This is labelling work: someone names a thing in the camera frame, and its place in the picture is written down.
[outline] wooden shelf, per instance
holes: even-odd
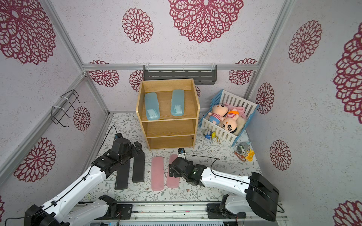
[[[172,91],[163,91],[163,92],[156,92],[157,93],[157,100],[159,102],[159,109],[160,109],[160,119],[159,120],[152,120],[152,121],[161,121],[161,120],[174,120],[174,119],[190,119],[190,118],[197,118],[197,112],[194,108],[194,98],[193,98],[193,90],[185,90],[185,112],[182,116],[173,116],[171,115],[171,99],[172,99]],[[149,121],[146,116],[146,108],[145,104],[143,103],[143,110],[141,116],[141,121]]]
[[[142,122],[147,138],[195,134],[196,119]]]
[[[172,91],[185,91],[185,111],[182,116],[171,115]],[[160,109],[159,120],[147,120],[144,95],[155,92]],[[200,112],[194,80],[169,79],[142,81],[136,113],[149,149],[194,147]]]
[[[148,138],[147,141],[150,145],[150,149],[186,148],[193,146],[193,137],[193,135],[180,137],[157,137]]]

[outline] wallpaper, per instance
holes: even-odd
[[[196,85],[200,107],[208,109],[211,99],[222,89],[240,97],[244,96],[252,74],[253,71],[217,71],[214,85]],[[143,71],[102,70],[89,71],[89,75],[95,81],[109,111],[136,111]]]
[[[80,71],[38,1],[0,5],[2,165]]]
[[[85,81],[76,91],[81,103],[75,101],[75,109],[67,112],[72,118],[60,120],[68,127],[53,123],[0,188],[0,225],[8,217],[22,217],[33,204],[42,205],[81,174],[105,115]],[[7,223],[22,225],[23,220]]]
[[[362,225],[362,3],[298,1],[247,128],[293,225]]]
[[[52,1],[84,63],[258,60],[284,0]]]

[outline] red mandala pattern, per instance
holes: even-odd
[[[257,61],[252,58],[245,58],[237,62],[236,64],[256,64]],[[237,85],[246,84],[249,82],[249,79],[253,75],[252,70],[241,70],[241,71],[230,71],[229,72],[229,80]]]
[[[53,55],[55,32],[38,0],[0,0],[0,22],[4,56],[39,64]]]
[[[259,87],[255,98],[255,102],[259,104],[258,111],[263,115],[268,113],[273,107],[274,103],[273,87],[267,82],[262,84]]]
[[[89,62],[90,64],[108,64],[104,61],[94,60]],[[113,87],[119,82],[119,75],[117,71],[114,70],[98,70],[98,71],[89,71],[90,77],[98,83],[99,85],[105,87]]]
[[[200,89],[197,86],[195,86],[195,88],[196,88],[196,92],[197,92],[197,97],[200,97],[200,95],[201,95]]]
[[[282,140],[274,141],[270,147],[270,158],[277,169],[289,168],[292,157],[288,145]]]
[[[336,63],[337,99],[344,103],[344,111],[353,113],[362,124],[362,23],[353,39],[344,45],[342,58]]]
[[[1,218],[3,216],[3,213],[5,212],[4,210],[4,202],[1,200],[1,195],[0,195],[0,222],[1,222]]]
[[[322,29],[318,21],[303,24],[294,34],[289,46],[289,58],[294,63],[308,59],[319,45]]]
[[[230,30],[244,6],[242,0],[168,0],[170,16],[182,36],[190,41],[211,42]]]
[[[77,129],[84,131],[91,123],[91,115],[87,108],[80,106],[74,111],[73,121]]]
[[[340,203],[334,209],[334,226],[362,226],[362,203],[360,201]]]
[[[15,170],[14,176],[25,182],[40,180],[54,165],[55,153],[56,150],[51,141],[42,137]]]
[[[127,37],[135,43],[148,42],[153,35],[150,17],[140,9],[129,9],[122,19],[123,29]]]
[[[141,81],[143,80],[143,71],[134,71],[130,75],[130,84],[134,90],[139,91]]]

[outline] pink blanket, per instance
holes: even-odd
[[[224,105],[229,109],[229,111],[236,108],[236,111],[239,112],[240,117],[243,117],[245,119],[247,118],[246,115],[244,114],[245,113],[245,107],[235,107],[235,106],[232,106],[232,105],[230,105],[228,103],[224,103]]]

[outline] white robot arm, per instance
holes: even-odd
[[[219,211],[226,218],[236,217],[240,212],[253,211],[258,216],[275,221],[279,190],[262,175],[252,172],[251,176],[237,176],[212,170],[210,167],[176,158],[168,165],[169,175],[183,177],[193,186],[216,187],[236,194],[225,195]]]
[[[117,201],[107,195],[75,212],[69,212],[93,187],[128,159],[142,152],[142,146],[138,142],[132,145],[120,133],[118,135],[112,149],[98,157],[65,190],[41,207],[31,206],[25,212],[24,226],[82,226],[100,217],[115,217]],[[178,157],[169,165],[169,174],[182,176],[194,186],[216,187],[236,194],[225,195],[218,207],[226,218],[234,218],[240,212],[253,211],[266,220],[275,221],[279,191],[258,173],[253,172],[251,176],[231,175],[204,165],[194,166],[192,161]]]
[[[141,152],[139,142],[131,144],[121,133],[116,134],[112,148],[98,157],[71,185],[42,206],[28,208],[24,226],[82,226],[99,217],[114,217],[117,201],[107,195],[71,214],[69,212],[92,188]]]

